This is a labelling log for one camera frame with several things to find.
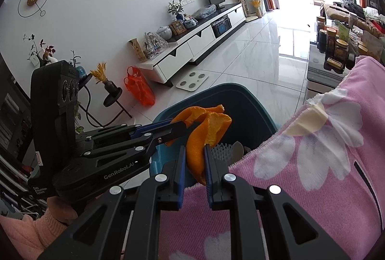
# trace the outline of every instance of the yellow plant pot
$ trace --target yellow plant pot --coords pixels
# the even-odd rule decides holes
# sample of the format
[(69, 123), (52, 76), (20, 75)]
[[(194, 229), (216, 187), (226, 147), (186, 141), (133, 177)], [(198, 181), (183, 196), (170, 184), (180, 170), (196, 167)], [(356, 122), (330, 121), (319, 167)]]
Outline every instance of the yellow plant pot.
[(253, 7), (255, 8), (255, 15), (258, 17), (258, 18), (262, 18), (262, 14), (261, 14), (261, 11), (259, 10), (260, 6), (261, 6), (261, 2), (262, 0), (252, 0), (250, 3), (253, 5)]

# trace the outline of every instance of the red plastic bag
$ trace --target red plastic bag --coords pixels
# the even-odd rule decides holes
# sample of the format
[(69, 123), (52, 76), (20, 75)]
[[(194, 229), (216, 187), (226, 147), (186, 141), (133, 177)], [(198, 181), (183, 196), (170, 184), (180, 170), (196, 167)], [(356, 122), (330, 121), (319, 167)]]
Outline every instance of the red plastic bag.
[(155, 103), (155, 95), (148, 86), (142, 72), (134, 67), (129, 66), (127, 69), (127, 77), (124, 78), (124, 84), (129, 92), (143, 105), (152, 106)]

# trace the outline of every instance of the small trash can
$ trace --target small trash can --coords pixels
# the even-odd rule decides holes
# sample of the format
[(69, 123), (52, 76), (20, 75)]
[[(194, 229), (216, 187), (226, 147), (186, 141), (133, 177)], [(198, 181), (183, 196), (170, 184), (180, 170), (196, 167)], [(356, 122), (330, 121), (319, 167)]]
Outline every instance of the small trash can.
[[(179, 112), (191, 106), (203, 108), (215, 107), (222, 104), (225, 114), (232, 118), (232, 123), (221, 143), (234, 144), (236, 141), (251, 150), (269, 139), (277, 127), (257, 98), (244, 86), (234, 83), (220, 84), (201, 91), (161, 112), (154, 120), (160, 122), (174, 118)], [(150, 176), (162, 171), (163, 165), (176, 160), (181, 145), (185, 145), (189, 134), (198, 126), (193, 124), (188, 128), (188, 135), (178, 138), (170, 147), (164, 144), (157, 146), (157, 151), (151, 158)], [(191, 173), (186, 171), (185, 187), (196, 183)]]

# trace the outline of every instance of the pink sleeve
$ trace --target pink sleeve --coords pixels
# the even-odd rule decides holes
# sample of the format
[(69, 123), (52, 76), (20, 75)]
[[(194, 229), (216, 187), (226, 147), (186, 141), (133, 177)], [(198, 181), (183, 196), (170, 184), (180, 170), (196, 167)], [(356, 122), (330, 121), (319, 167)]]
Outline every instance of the pink sleeve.
[(25, 260), (36, 260), (67, 227), (57, 221), (47, 209), (40, 219), (28, 215), (22, 220), (0, 216), (0, 224), (18, 253)]

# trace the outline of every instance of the wall clock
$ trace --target wall clock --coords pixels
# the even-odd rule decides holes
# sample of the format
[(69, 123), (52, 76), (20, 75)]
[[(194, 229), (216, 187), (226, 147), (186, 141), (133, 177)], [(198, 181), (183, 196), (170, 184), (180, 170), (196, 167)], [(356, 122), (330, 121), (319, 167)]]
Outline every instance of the wall clock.
[(45, 10), (43, 6), (47, 0), (20, 0), (17, 7), (19, 15), (23, 18), (28, 18), (33, 16), (35, 13), (40, 11), (40, 16), (45, 15)]

